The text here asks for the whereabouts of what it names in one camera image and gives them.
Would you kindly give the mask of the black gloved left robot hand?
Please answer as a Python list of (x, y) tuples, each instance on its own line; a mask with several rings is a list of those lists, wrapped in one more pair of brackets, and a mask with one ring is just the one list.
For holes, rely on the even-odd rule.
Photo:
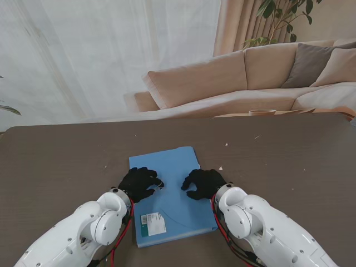
[(157, 172), (149, 170), (147, 167), (131, 168), (118, 185), (118, 189), (123, 191), (133, 203), (138, 203), (141, 200), (154, 194), (156, 186), (159, 189), (163, 188), (164, 183), (157, 177)]

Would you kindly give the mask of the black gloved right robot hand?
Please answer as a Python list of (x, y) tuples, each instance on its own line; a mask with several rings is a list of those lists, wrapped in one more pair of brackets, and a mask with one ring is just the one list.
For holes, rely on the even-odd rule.
[(216, 170), (196, 169), (184, 179), (181, 190), (186, 191), (187, 196), (194, 200), (212, 199), (225, 184), (227, 182)]

